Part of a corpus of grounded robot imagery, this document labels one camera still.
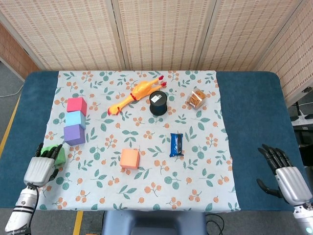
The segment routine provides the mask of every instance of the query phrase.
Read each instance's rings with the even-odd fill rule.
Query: yellow tape
[[[14,120],[14,117],[15,117],[15,113],[16,113],[16,110],[17,110],[18,105],[19,105],[20,97],[21,97],[21,96],[19,96],[18,102],[16,102],[16,105],[15,105],[15,108],[14,108],[13,113],[12,113],[12,115],[11,115],[9,124],[8,124],[8,126],[7,126],[7,128],[6,128],[6,130],[5,130],[4,136],[3,136],[2,141],[1,141],[1,144],[0,144],[0,158],[1,158],[2,152],[3,152],[3,150],[4,150],[4,145],[5,145],[5,143],[6,143],[6,140],[8,139],[9,132],[10,132],[11,127],[12,127],[12,123],[13,123],[13,120]]]
[[[83,212],[78,211],[76,215],[76,221],[75,221],[75,226],[73,230],[73,235],[79,235],[80,232],[80,227],[82,226],[82,220],[83,220]]]

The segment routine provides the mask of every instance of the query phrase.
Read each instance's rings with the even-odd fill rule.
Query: blue wrapper
[[[171,133],[171,154],[173,156],[184,156],[182,153],[182,134]]]

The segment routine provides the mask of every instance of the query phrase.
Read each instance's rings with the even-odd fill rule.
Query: blue table
[[[0,208],[14,207],[23,177],[46,123],[57,85],[57,71],[30,74],[0,159],[0,188],[6,192]],[[266,143],[283,149],[307,181],[279,78],[271,72],[217,72],[221,106],[233,158],[233,174],[242,210],[292,211],[284,200],[265,194],[261,178],[270,188],[276,180],[257,148]]]

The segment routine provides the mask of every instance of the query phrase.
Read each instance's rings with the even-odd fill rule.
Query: woven screen
[[[119,0],[131,70],[195,69],[207,0]]]
[[[31,72],[39,70],[2,24],[0,24],[0,60],[8,64],[23,79]]]
[[[222,0],[198,69],[252,70],[298,4],[296,0]]]
[[[0,11],[48,70],[120,70],[103,0],[0,0]]]
[[[313,1],[308,0],[258,68],[280,77],[285,99],[313,79]]]

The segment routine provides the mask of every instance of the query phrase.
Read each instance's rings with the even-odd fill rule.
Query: purple cube
[[[64,127],[64,141],[70,146],[85,143],[85,131],[81,125]]]

